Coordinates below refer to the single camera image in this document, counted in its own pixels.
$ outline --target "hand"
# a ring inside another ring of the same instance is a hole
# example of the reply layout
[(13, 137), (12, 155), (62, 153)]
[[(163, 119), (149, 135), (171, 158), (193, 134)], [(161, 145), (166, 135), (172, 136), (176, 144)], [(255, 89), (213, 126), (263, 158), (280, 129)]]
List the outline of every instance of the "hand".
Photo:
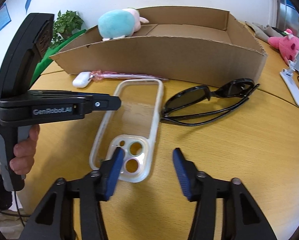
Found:
[(39, 125), (33, 125), (29, 137), (14, 146), (15, 158), (10, 161), (10, 167), (16, 174), (25, 175), (32, 169), (39, 131)]

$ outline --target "phone case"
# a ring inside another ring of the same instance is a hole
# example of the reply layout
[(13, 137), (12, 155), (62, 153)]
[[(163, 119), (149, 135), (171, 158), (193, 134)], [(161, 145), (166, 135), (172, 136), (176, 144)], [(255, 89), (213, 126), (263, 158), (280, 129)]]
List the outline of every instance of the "phone case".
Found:
[(96, 134), (90, 166), (98, 170), (116, 147), (125, 151), (120, 180), (140, 182), (150, 172), (163, 99), (158, 79), (126, 80), (115, 90), (122, 101), (117, 111), (107, 111)]

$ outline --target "cardboard box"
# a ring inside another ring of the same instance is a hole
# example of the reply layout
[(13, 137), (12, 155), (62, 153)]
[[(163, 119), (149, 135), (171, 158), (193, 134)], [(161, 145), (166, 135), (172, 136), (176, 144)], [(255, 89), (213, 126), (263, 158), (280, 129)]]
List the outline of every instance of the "cardboard box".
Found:
[(102, 41), (95, 26), (51, 59), (68, 74), (142, 73), (217, 87), (259, 79), (267, 54), (228, 11), (160, 6), (139, 13), (150, 23), (132, 37)]

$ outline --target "sunglasses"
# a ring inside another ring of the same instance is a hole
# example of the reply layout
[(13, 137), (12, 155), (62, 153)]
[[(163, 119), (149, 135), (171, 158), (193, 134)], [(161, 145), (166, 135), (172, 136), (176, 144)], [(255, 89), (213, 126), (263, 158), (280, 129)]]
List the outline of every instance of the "sunglasses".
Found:
[[(259, 84), (255, 85), (252, 79), (241, 78), (227, 83), (226, 85), (222, 86), (216, 91), (211, 91), (209, 87), (205, 85), (186, 89), (174, 95), (170, 99), (168, 99), (161, 112), (162, 115), (161, 122), (175, 124), (175, 125), (182, 125), (182, 126), (199, 126), (203, 124), (208, 124), (229, 114), (230, 112), (240, 107), (249, 99), (249, 96), (258, 87)], [(205, 112), (200, 114), (170, 116), (172, 112), (197, 104), (205, 99), (208, 99), (209, 101), (211, 97), (241, 98), (241, 100), (233, 104), (232, 106), (225, 107), (220, 110), (215, 110), (215, 111), (210, 111), (210, 112)], [(196, 122), (196, 123), (187, 122), (187, 120), (197, 119), (197, 118), (206, 117), (215, 114), (220, 114), (220, 115), (203, 122)]]

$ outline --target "screw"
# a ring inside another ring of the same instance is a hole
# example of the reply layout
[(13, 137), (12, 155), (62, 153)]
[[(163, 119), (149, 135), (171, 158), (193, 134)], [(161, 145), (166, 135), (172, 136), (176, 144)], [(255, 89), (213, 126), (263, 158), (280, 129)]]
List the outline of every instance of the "screw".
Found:
[(197, 172), (197, 177), (199, 178), (205, 178), (207, 176), (207, 174), (203, 171), (198, 171)]
[(235, 184), (235, 185), (239, 185), (239, 184), (241, 184), (242, 182), (241, 182), (241, 180), (240, 180), (239, 178), (233, 178), (233, 179), (232, 179), (232, 183)]
[(65, 179), (64, 178), (59, 178), (58, 180), (56, 180), (56, 184), (57, 185), (62, 185), (62, 184), (64, 184), (65, 183)]
[(98, 171), (92, 171), (90, 174), (91, 177), (98, 177), (100, 175)]

